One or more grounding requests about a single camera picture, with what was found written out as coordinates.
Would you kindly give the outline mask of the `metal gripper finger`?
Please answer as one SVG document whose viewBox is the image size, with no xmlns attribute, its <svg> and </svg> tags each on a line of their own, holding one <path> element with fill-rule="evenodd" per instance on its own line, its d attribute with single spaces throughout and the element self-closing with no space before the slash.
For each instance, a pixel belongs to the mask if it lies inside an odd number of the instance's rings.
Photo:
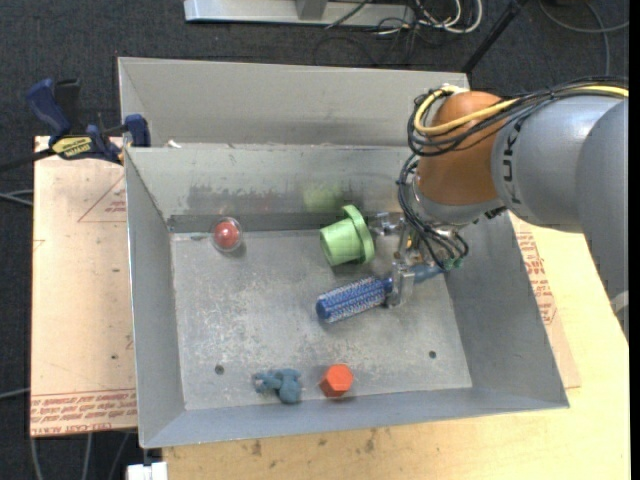
<svg viewBox="0 0 640 480">
<path fill-rule="evenodd" d="M 415 272 L 404 263 L 394 263 L 391 273 L 391 289 L 386 298 L 388 307 L 397 307 L 409 301 L 413 294 Z"/>
<path fill-rule="evenodd" d="M 374 236 L 398 235 L 403 230 L 401 213 L 377 212 L 372 217 L 372 234 Z"/>
</svg>

